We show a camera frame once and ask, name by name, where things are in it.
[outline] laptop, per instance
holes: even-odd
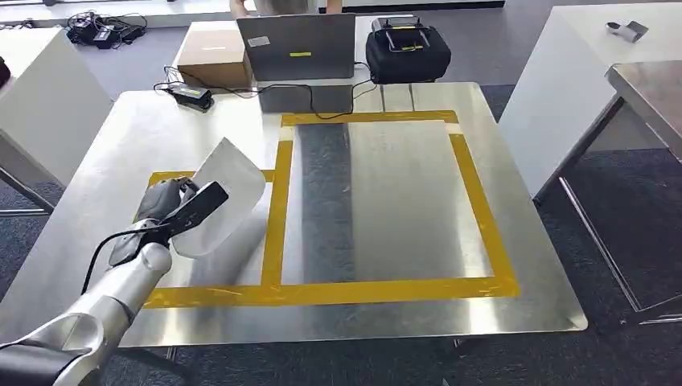
[[[354,14],[238,18],[236,23],[256,80],[353,77]]]

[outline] metal table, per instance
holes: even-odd
[[[585,136],[572,148],[569,156],[557,169],[545,187],[538,192],[536,200],[542,202],[548,187],[560,183],[573,207],[587,228],[599,252],[604,257],[627,301],[635,311],[618,320],[622,326],[682,321],[679,311],[682,295],[677,295],[653,306],[644,307],[623,276],[618,263],[611,256],[606,244],[599,236],[576,193],[566,179],[567,171],[575,166],[580,157],[594,143],[599,134],[609,125],[620,109],[628,104],[647,126],[663,141],[670,151],[682,159],[682,61],[645,62],[615,64],[606,74],[616,95],[606,109],[592,124]]]
[[[122,347],[587,327],[478,85],[379,87],[355,112],[320,124],[257,98],[202,114],[122,94],[0,304],[0,340],[67,308],[150,176],[194,170],[223,137],[273,183],[211,256],[174,256]]]

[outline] black case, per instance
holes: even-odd
[[[434,81],[445,75],[450,65],[450,49],[434,27],[425,32],[429,46],[417,51],[391,52],[384,31],[367,37],[366,55],[375,84]]]
[[[0,87],[7,83],[11,75],[10,68],[7,67],[5,60],[0,56]]]

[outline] robotic arm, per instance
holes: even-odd
[[[171,269],[171,237],[201,224],[227,199],[217,182],[199,189],[183,178],[150,187],[101,280],[87,288],[93,257],[83,294],[68,310],[19,340],[0,343],[0,384],[87,384]]]

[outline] yellow tape rectangle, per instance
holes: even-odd
[[[457,115],[447,110],[349,114],[331,120],[320,119],[314,114],[295,114],[283,116],[281,123],[288,126],[311,123],[429,120],[458,123]],[[275,170],[263,170],[266,179],[273,183],[273,193],[270,199],[261,284],[157,288],[150,295],[145,308],[311,306],[517,296],[519,286],[495,218],[488,206],[466,139],[460,133],[449,133],[448,137],[479,225],[493,277],[282,285],[286,206],[294,147],[293,141],[287,138],[284,141],[280,140],[277,147]],[[170,178],[169,173],[159,175]]]

